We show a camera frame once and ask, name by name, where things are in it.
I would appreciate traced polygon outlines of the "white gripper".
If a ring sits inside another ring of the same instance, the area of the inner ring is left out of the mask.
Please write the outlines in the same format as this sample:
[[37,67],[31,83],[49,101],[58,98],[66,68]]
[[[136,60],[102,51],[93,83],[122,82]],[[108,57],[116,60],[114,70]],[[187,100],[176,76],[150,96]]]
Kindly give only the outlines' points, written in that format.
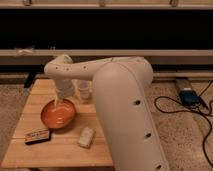
[[54,107],[57,107],[63,102],[63,98],[72,96],[74,93],[74,86],[69,79],[58,79],[54,81],[57,95],[54,98]]

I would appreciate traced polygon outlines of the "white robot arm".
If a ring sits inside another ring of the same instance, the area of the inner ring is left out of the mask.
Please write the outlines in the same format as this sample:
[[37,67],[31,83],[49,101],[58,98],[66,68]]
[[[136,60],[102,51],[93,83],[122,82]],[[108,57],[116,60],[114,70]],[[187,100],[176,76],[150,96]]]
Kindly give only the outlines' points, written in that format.
[[69,94],[72,79],[92,82],[97,117],[116,171],[170,171],[145,90],[153,80],[143,57],[112,57],[73,63],[62,56],[44,67],[56,92]]

